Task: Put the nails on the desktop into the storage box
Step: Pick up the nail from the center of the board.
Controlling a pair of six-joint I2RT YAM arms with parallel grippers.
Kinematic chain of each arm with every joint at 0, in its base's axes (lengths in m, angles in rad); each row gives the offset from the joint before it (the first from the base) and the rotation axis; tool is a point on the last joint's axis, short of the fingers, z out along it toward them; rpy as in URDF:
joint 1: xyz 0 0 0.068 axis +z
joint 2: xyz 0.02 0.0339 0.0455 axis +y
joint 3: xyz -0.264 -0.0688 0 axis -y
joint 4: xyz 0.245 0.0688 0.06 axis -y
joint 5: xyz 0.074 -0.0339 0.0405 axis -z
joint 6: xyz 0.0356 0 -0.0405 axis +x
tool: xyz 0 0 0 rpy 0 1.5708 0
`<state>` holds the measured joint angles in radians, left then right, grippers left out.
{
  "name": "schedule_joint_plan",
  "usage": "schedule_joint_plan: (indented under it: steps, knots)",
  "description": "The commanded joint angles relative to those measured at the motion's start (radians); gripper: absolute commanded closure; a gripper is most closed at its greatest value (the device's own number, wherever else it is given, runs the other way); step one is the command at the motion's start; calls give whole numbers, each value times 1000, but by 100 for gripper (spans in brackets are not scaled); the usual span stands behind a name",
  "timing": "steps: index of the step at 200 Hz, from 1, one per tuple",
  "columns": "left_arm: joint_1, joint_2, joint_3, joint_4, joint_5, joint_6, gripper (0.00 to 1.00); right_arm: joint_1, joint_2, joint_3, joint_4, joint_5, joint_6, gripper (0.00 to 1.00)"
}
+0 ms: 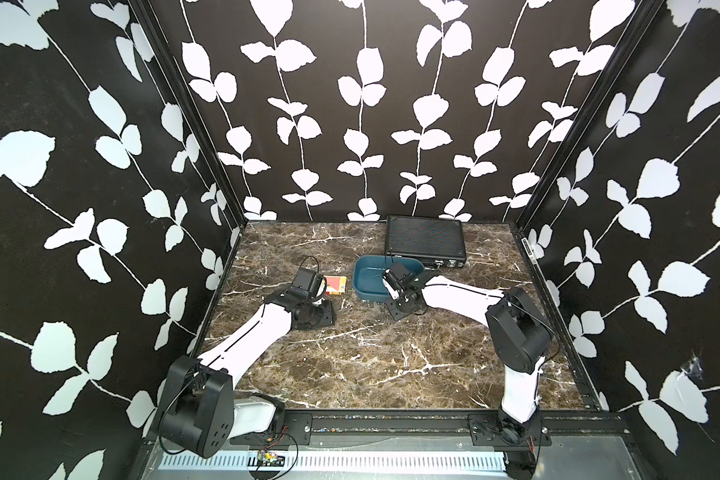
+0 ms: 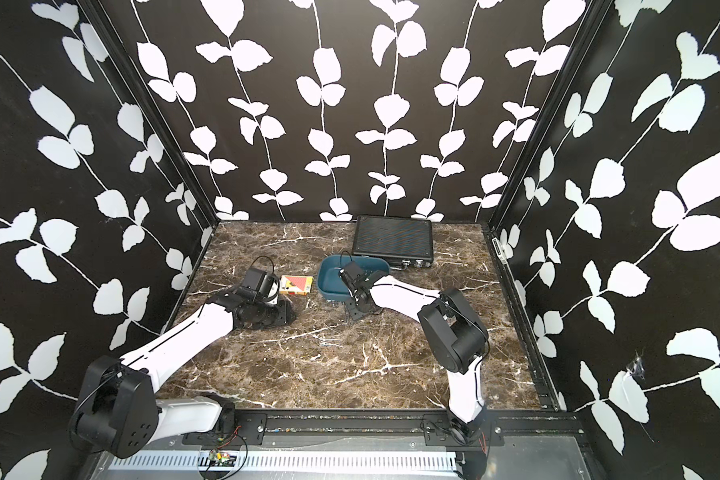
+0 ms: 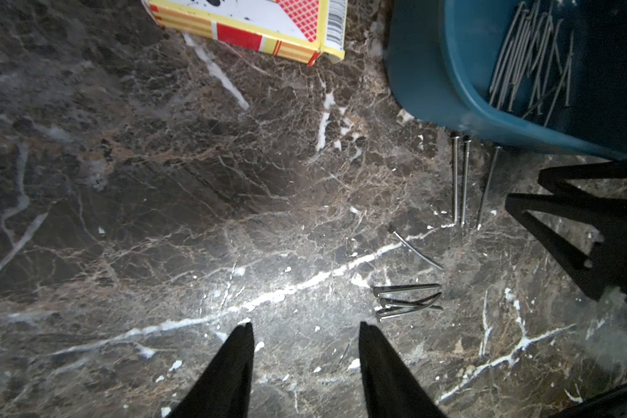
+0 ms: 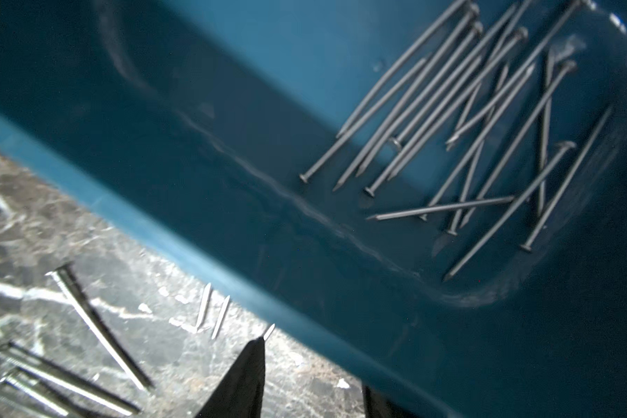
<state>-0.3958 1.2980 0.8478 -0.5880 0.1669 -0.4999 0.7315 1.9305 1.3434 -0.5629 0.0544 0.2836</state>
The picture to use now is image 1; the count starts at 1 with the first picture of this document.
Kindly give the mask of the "teal plastic storage box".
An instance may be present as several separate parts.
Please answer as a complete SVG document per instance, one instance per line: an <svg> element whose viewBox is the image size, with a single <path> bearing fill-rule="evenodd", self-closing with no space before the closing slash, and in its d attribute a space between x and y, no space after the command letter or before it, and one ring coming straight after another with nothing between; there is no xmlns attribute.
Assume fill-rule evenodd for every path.
<svg viewBox="0 0 720 480"><path fill-rule="evenodd" d="M352 287L357 297L364 301L381 303L389 300L391 296L383 285L382 276L384 271L395 262L401 262L415 275L424 271L424 265L413 258L384 255L361 256L355 262L352 278Z"/></svg>

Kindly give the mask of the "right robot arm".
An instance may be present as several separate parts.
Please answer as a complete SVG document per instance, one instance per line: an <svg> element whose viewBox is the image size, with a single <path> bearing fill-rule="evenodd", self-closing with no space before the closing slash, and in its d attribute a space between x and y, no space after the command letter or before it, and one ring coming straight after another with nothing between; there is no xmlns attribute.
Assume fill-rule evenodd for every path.
<svg viewBox="0 0 720 480"><path fill-rule="evenodd" d="M393 315L442 309L487 327L505 373L501 405L487 428L507 445L529 444L539 406L541 370L553 331L527 292L520 287L483 289L436 271L415 275L399 262L383 272L381 282L390 295L388 306Z"/></svg>

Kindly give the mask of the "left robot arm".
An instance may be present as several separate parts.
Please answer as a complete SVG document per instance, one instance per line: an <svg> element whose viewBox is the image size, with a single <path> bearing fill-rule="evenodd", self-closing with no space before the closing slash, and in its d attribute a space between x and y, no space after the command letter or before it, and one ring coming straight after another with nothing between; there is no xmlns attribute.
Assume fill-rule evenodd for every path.
<svg viewBox="0 0 720 480"><path fill-rule="evenodd" d="M215 455L231 438L281 427L282 403L266 395L235 398L237 383L279 339L293 330L332 326L332 302L288 300L276 294L235 333L197 358L182 356L169 368L153 431L168 455Z"/></svg>

